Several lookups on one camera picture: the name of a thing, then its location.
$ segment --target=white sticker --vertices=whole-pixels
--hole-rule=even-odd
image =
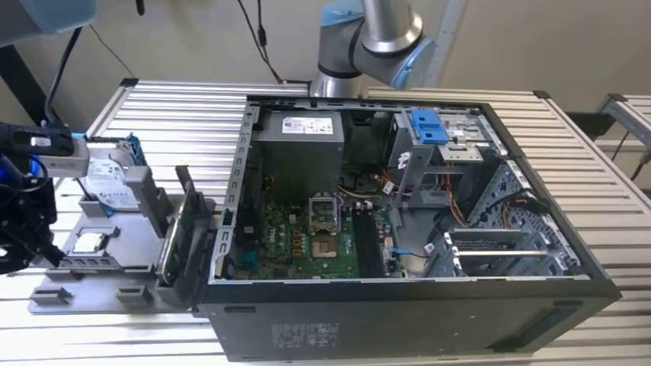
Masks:
[[[387,182],[387,184],[386,184],[386,185],[385,185],[385,187],[383,187],[383,192],[385,192],[385,194],[391,194],[391,192],[394,192],[394,187],[395,187],[395,186],[397,186],[397,185],[395,185],[395,184],[393,184],[393,183],[389,181],[389,182]]]
[[[431,255],[431,253],[435,251],[435,245],[433,243],[426,245],[426,253]]]
[[[454,128],[447,129],[447,134],[453,136],[465,136],[465,131],[457,130]]]
[[[283,133],[305,133],[306,135],[333,135],[333,119],[311,117],[283,118]]]
[[[115,210],[139,208],[134,191],[124,185],[124,171],[120,164],[111,159],[91,158],[88,174],[84,178],[86,188],[96,199]]]

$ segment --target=orange wire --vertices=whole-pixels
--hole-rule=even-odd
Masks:
[[[447,184],[447,191],[450,193],[450,212],[453,213],[453,216],[455,217],[455,220],[459,223],[459,225],[462,225],[463,227],[469,227],[469,224],[466,223],[465,214],[461,212],[459,205],[457,204],[455,194],[453,193],[453,182],[450,180],[450,175],[446,175],[443,181]]]
[[[505,229],[509,229],[509,205],[510,203],[505,203],[502,206],[502,221],[505,222]]]

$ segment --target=aluminum table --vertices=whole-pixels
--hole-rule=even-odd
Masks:
[[[247,95],[306,93],[303,85],[139,81],[120,86],[88,133],[126,136],[134,132],[159,186],[180,193],[174,166],[188,164],[196,188],[221,203]],[[623,299],[534,355],[310,364],[651,364],[651,202],[554,101],[530,91],[386,88],[371,88],[370,98],[491,104]],[[75,225],[80,194],[72,181],[59,182],[60,215],[52,225],[58,244]],[[42,282],[42,273],[28,269],[14,277],[0,277],[0,361],[66,366],[118,362],[229,364],[209,321],[190,313],[31,315],[28,297]]]

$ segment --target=motherboard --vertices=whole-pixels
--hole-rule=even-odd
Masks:
[[[333,212],[323,202],[266,203],[258,246],[238,254],[237,279],[402,277],[399,258],[386,248],[394,241],[387,209],[335,201]]]

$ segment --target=blue cable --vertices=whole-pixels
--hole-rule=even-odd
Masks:
[[[427,257],[426,255],[419,255],[417,253],[413,253],[410,250],[407,249],[401,249],[401,248],[391,248],[389,250],[391,253],[397,253],[398,255],[399,254],[406,254],[406,255],[413,255],[414,257],[419,257],[419,258],[430,258]]]

